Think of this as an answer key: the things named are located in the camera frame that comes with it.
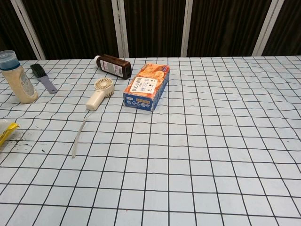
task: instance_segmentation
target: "box label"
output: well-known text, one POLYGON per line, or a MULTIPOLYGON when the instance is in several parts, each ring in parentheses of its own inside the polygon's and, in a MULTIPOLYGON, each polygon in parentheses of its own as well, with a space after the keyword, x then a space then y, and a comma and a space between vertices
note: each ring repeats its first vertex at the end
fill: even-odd
POLYGON ((151 93, 155 92, 158 80, 153 78, 136 77, 130 92, 133 93, 151 93))
POLYGON ((123 78, 122 67, 111 64, 111 63, 103 61, 103 60, 100 61, 100 66, 101 66, 102 70, 112 73, 112 74, 115 74, 115 75, 123 78))

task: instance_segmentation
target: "yellow package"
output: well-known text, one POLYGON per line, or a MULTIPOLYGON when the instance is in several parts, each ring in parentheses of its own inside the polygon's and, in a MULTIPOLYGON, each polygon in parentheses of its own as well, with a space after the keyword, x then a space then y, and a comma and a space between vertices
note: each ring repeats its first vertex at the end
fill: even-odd
POLYGON ((0 119, 0 146, 6 141, 8 136, 19 126, 14 122, 0 119))

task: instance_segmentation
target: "brush handle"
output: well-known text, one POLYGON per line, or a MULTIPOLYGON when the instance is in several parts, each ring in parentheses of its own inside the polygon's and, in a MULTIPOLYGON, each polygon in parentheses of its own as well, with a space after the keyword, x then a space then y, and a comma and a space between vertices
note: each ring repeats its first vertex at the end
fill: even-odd
POLYGON ((48 76, 40 77, 39 80, 43 83, 43 85, 50 94, 54 94, 57 92, 56 87, 51 83, 51 81, 49 81, 48 76))
POLYGON ((105 98, 105 92, 102 90, 96 90, 94 94, 90 97, 88 102, 86 103, 86 108, 95 111, 104 98, 105 98))

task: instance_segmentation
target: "brush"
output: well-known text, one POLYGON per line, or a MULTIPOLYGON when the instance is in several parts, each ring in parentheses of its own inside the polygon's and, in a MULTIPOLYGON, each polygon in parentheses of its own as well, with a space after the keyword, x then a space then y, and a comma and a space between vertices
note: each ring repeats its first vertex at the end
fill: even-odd
POLYGON ((45 88, 48 90, 50 94, 54 94, 57 92, 55 86, 49 81, 48 75, 45 73, 44 69, 39 64, 31 65, 33 74, 37 77, 39 81, 43 83, 45 88))

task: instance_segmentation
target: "bottle label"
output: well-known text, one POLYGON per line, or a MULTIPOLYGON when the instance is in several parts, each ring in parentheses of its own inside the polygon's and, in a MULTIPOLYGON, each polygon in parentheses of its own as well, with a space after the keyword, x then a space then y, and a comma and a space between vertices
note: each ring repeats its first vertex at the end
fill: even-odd
POLYGON ((32 83, 29 81, 25 72, 21 72, 20 80, 21 80, 21 86, 22 86, 23 91, 27 95, 33 96, 34 95, 34 87, 33 87, 32 83))
POLYGON ((102 70, 123 78, 122 67, 111 64, 111 63, 103 61, 103 60, 100 60, 100 66, 101 66, 102 70))
POLYGON ((130 92, 133 93, 151 93, 153 94, 158 80, 152 78, 136 77, 130 92))

